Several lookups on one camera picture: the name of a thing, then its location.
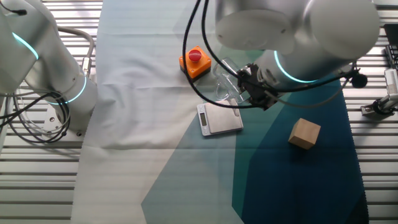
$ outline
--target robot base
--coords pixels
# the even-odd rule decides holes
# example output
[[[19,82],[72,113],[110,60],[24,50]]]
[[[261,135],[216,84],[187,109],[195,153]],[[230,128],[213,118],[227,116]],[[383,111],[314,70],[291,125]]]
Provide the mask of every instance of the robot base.
[[[44,129],[53,130],[60,127],[61,125],[62,123],[58,120],[55,109],[52,106],[49,106],[45,114]],[[50,139],[51,137],[53,136],[42,135],[43,139]],[[83,142],[84,138],[85,138],[85,132],[72,131],[69,129],[67,131],[67,135],[64,136],[60,141]]]

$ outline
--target orange button housing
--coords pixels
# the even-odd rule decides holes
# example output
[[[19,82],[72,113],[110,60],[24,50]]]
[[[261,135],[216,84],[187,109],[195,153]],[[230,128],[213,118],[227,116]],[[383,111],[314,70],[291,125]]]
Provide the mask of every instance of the orange button housing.
[[[192,50],[194,51],[198,50],[201,53],[200,59],[196,62],[190,60],[190,52]],[[194,82],[211,71],[211,58],[209,58],[209,56],[207,56],[207,54],[204,53],[204,51],[199,46],[196,46],[192,48],[190,51],[188,51],[187,54],[185,55],[185,58],[187,60],[188,74]],[[184,72],[183,67],[184,67],[184,62],[181,56],[180,68]]]

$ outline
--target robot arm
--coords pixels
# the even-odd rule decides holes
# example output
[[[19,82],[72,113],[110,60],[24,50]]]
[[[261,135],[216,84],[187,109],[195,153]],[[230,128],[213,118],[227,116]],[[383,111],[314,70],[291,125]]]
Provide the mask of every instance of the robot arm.
[[[218,40],[233,49],[265,50],[249,69],[251,80],[275,89],[316,82],[361,58],[379,35],[370,1],[218,0],[216,6]]]
[[[1,9],[0,34],[0,93],[13,93],[36,63],[38,55],[25,40],[12,32]]]
[[[2,3],[26,15],[0,8],[0,93],[13,93],[23,80],[33,90],[57,91],[69,107],[70,129],[85,131],[96,103],[96,85],[62,43],[53,15],[37,0]],[[54,99],[46,100],[62,113]]]

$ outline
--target blue cloth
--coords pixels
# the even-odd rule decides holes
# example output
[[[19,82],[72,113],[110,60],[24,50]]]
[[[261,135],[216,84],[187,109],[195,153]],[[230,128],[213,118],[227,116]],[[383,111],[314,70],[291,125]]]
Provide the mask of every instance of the blue cloth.
[[[293,93],[289,102],[318,103],[339,87],[333,83]],[[316,145],[308,151],[288,143],[300,118],[321,126]],[[245,224],[368,223],[343,94],[319,108],[282,109],[252,154],[241,218]]]

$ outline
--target wooden cube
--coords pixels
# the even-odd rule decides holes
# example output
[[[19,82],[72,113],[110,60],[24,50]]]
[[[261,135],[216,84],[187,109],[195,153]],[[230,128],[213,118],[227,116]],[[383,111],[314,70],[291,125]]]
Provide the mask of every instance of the wooden cube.
[[[300,118],[293,127],[289,142],[309,150],[317,142],[320,129],[321,126]]]

